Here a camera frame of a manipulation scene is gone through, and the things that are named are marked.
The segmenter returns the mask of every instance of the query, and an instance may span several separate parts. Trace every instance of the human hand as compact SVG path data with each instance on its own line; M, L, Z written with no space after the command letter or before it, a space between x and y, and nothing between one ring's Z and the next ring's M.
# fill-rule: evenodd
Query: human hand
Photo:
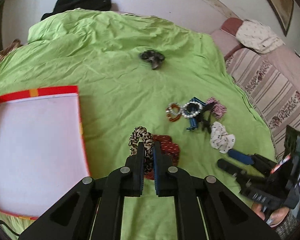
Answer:
M261 211L262 210L261 204L254 202L252 204L251 209L258 215L258 217L260 217L262 220L265 220L266 215ZM277 224L281 223L282 220L288 214L288 212L289 212L289 208L287 208L287 207L282 207L282 208L275 210L270 216L270 219L273 220L271 222L270 226L273 227L273 226L276 226Z

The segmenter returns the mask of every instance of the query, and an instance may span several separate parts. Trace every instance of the blue handle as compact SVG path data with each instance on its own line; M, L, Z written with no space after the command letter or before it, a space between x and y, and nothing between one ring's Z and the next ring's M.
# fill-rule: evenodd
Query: blue handle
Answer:
M228 155L229 157L231 158L234 158L235 160L243 163L243 164L246 164L246 165L252 165L254 163L253 159L251 158L250 155L245 155L241 152L238 152L234 149L230 149L228 151Z

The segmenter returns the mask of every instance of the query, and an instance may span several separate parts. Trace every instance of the leopard print scrunchie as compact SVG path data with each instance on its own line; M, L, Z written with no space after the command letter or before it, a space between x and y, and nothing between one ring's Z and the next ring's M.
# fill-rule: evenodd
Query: leopard print scrunchie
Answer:
M129 138L129 146L131 146L131 155L137 154L139 138L142 139L144 147L146 149L144 175L147 175L153 170L153 138L152 134L147 132L147 129L145 127L136 127Z

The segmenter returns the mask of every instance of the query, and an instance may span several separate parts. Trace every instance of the black cloth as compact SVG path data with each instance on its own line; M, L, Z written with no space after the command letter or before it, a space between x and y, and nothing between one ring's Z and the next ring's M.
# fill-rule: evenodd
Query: black cloth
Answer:
M110 11L111 0L58 0L52 13L45 13L41 20L57 13L82 8L87 10Z

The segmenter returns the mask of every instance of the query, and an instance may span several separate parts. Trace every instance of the floral sofa fabric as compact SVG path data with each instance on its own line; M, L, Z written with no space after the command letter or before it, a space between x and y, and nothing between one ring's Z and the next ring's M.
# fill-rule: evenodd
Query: floral sofa fabric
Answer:
M226 68L267 122L273 135L276 158L280 160L284 153L286 126L300 131L300 93L265 57L250 49L236 51L226 61Z

